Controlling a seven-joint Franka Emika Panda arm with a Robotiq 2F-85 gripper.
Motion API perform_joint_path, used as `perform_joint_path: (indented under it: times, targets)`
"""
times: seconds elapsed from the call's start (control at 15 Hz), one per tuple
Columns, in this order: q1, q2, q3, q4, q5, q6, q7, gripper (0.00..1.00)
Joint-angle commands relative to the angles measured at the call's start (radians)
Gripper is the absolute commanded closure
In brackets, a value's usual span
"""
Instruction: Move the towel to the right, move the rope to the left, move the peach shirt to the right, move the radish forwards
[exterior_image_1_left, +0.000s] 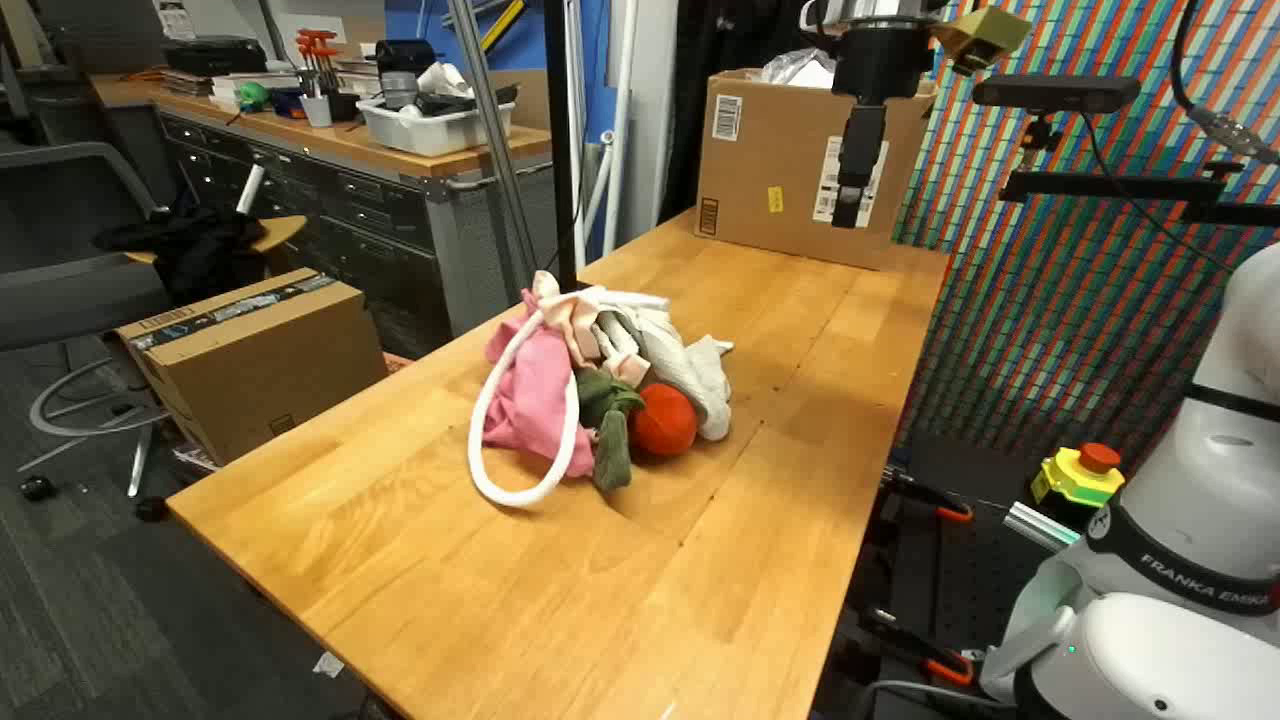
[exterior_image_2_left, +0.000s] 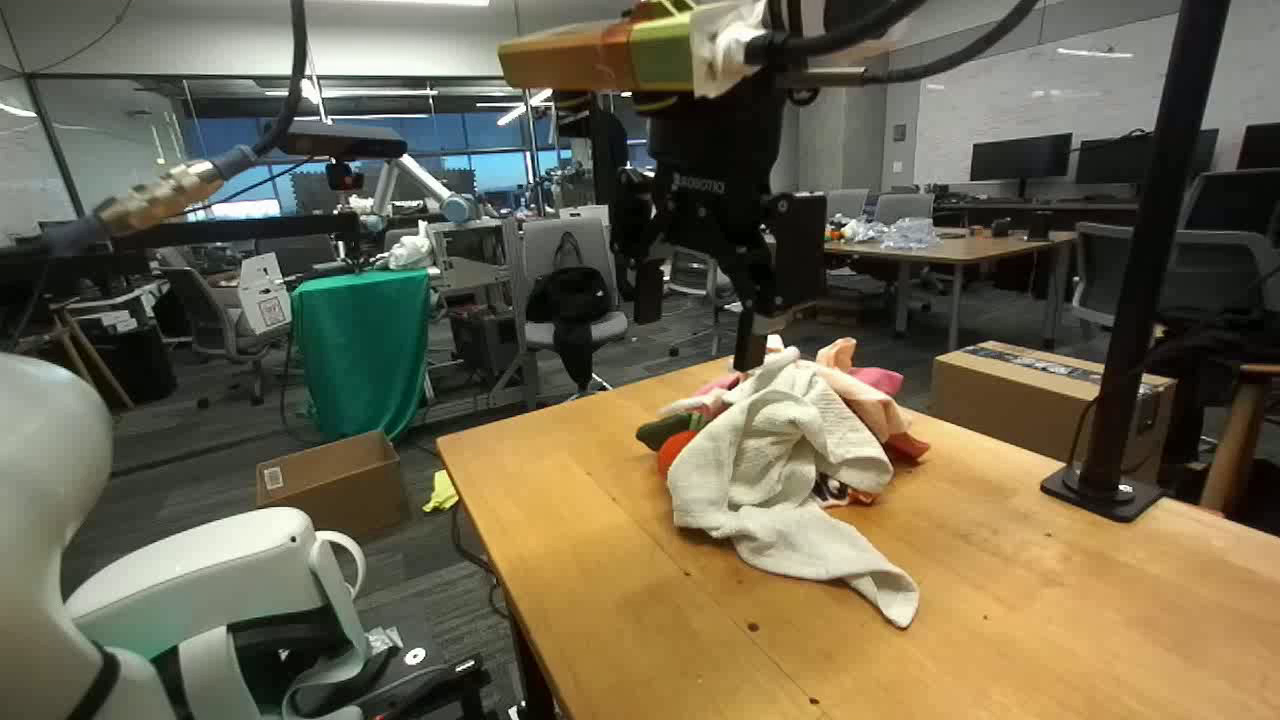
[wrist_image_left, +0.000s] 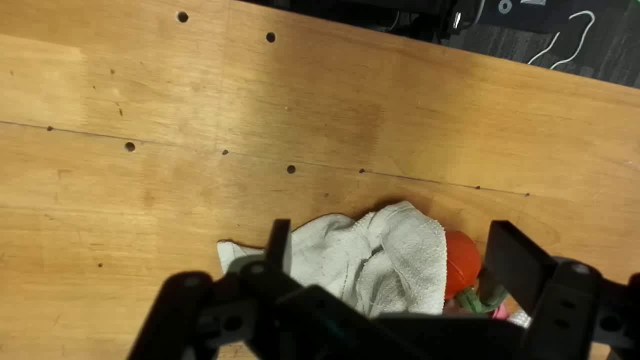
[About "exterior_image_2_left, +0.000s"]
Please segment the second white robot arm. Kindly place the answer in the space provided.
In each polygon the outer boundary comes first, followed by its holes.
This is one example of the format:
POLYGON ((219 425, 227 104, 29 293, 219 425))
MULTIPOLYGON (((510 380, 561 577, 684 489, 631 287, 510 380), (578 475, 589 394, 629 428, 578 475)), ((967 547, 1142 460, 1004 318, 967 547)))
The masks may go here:
POLYGON ((486 720, 484 669, 362 623, 362 547, 301 506, 206 520, 69 585, 111 475, 111 412, 14 351, 0 408, 2 720, 486 720))

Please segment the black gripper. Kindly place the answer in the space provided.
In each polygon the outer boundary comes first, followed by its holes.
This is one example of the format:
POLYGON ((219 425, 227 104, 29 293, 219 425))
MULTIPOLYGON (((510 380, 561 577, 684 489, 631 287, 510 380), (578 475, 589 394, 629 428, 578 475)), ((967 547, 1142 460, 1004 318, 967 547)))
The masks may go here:
MULTIPOLYGON (((650 115, 660 173, 660 232, 677 248, 706 251, 737 287, 768 284, 764 201, 779 156, 785 96, 768 81, 743 81, 720 98, 679 96, 650 115)), ((738 293, 733 368, 758 368, 768 355, 768 312, 738 293)))

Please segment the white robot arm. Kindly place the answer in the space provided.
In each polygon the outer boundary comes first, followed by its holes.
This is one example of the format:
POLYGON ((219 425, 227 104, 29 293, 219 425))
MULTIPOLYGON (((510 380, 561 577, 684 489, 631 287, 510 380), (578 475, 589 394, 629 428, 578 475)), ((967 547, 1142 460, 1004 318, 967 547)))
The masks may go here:
POLYGON ((953 72, 1014 31, 1037 9, 1037 0, 1014 0, 965 49, 913 66, 811 72, 816 55, 884 39, 918 3, 922 0, 823 0, 823 31, 798 35, 798 0, 786 0, 786 19, 743 43, 746 81, 715 98, 679 96, 650 119, 656 236, 710 255, 733 278, 743 302, 737 368, 764 358, 764 332, 779 312, 823 293, 826 195, 775 191, 768 185, 790 91, 818 85, 876 86, 953 72))

